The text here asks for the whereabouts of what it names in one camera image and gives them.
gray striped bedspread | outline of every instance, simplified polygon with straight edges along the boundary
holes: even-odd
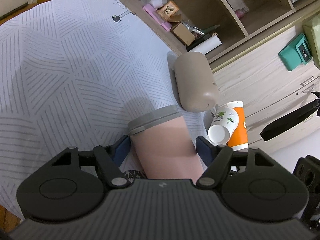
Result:
[[[175,59],[118,0],[53,0],[1,25],[0,205],[22,218],[17,187],[61,150],[113,144],[177,105]],[[192,139],[206,136],[203,115],[179,109]],[[121,169],[141,169],[134,153]]]

wooden shelf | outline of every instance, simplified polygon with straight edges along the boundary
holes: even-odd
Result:
[[[247,32],[251,34],[287,12],[289,12],[288,9],[275,7],[274,4],[266,3],[255,10],[249,11],[241,18],[241,22]]]
[[[217,1],[223,8],[225,8],[226,12],[230,14],[231,19],[235,22],[238,28],[243,32],[244,36],[248,36],[248,32],[244,28],[243,24],[241,23],[241,21],[239,20],[239,18],[237,17],[237,15],[233,11],[233,9],[231,8],[227,0],[217,0]]]
[[[211,52],[209,52],[208,54],[206,54],[206,57],[209,59],[212,72],[218,71],[219,69],[236,61],[240,57],[244,56],[245,54],[249,53],[250,51],[254,50],[258,46],[264,44],[265,42],[269,41],[270,39],[274,38],[275,36],[284,32],[292,26],[298,26],[299,30],[297,31],[297,33],[299,33],[300,30],[302,30],[302,24],[312,19],[319,13],[320,0],[317,0],[314,3],[306,6],[303,10],[299,10],[285,17],[278,24],[273,25],[264,32],[261,32],[256,36],[253,36],[253,33],[245,37],[237,44],[233,45],[233,50],[228,54],[222,54],[220,55],[220,57],[211,57],[211,55],[209,55],[209,53]]]
[[[317,0],[173,0],[193,25],[206,29],[220,25],[217,29],[222,45],[206,54],[209,63],[226,53],[234,55],[237,47],[248,43],[259,33],[266,31],[291,14]],[[171,32],[165,31],[153,18],[142,9],[137,0],[126,0],[124,4],[144,21],[178,55],[185,53],[185,45]],[[248,7],[249,12],[238,19],[235,10]]]

wooden floor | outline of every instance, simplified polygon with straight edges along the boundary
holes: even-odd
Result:
[[[5,22],[9,21],[10,19],[18,16],[19,14],[26,12],[33,8],[34,6],[47,2],[50,0],[37,0],[36,3],[29,4],[25,8],[9,15],[8,17],[4,18],[3,20],[0,21],[0,25],[4,24]],[[5,231],[6,233],[10,232],[13,230],[16,226],[18,226],[20,223],[20,218],[16,217],[12,213],[10,213],[8,210],[6,210],[3,206],[0,206],[0,229]]]
[[[1,24],[4,24],[5,22],[9,21],[10,19],[18,16],[19,14],[23,13],[23,12],[26,12],[28,10],[30,10],[31,8],[33,8],[34,6],[38,5],[37,3],[32,3],[32,4],[29,4],[27,7],[9,15],[8,17],[4,18],[3,20],[0,21],[0,25]]]
[[[36,3],[31,3],[31,4],[29,4],[27,7],[25,7],[25,8],[23,8],[23,9],[15,12],[15,13],[11,14],[11,15],[9,15],[8,17],[6,17],[6,18],[4,18],[3,20],[1,20],[1,21],[0,21],[0,25],[1,25],[1,24],[4,24],[5,22],[9,21],[9,20],[12,19],[12,18],[18,16],[19,14],[21,14],[21,13],[23,13],[23,12],[26,12],[26,11],[28,11],[28,10],[30,10],[30,9],[32,9],[34,6],[37,6],[37,5],[40,4],[40,3],[44,3],[44,2],[48,2],[48,1],[51,1],[51,0],[37,0]]]
[[[11,214],[3,206],[0,206],[0,229],[9,233],[11,230],[15,229],[20,223],[20,218]]]

white paper cup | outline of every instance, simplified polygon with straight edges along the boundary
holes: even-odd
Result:
[[[231,107],[221,106],[208,130],[208,137],[214,144],[226,144],[239,124],[239,116]]]
[[[151,0],[150,4],[155,8],[159,9],[167,3],[167,0]]]
[[[243,102],[242,101],[233,101],[233,102],[226,103],[222,106],[227,106],[227,107],[231,107],[231,108],[243,107]]]

guitar print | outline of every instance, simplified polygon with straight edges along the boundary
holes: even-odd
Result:
[[[126,16],[127,14],[131,13],[130,10],[125,11],[124,13],[118,15],[113,15],[112,19],[117,23],[121,21],[121,18],[123,18],[124,16]]]

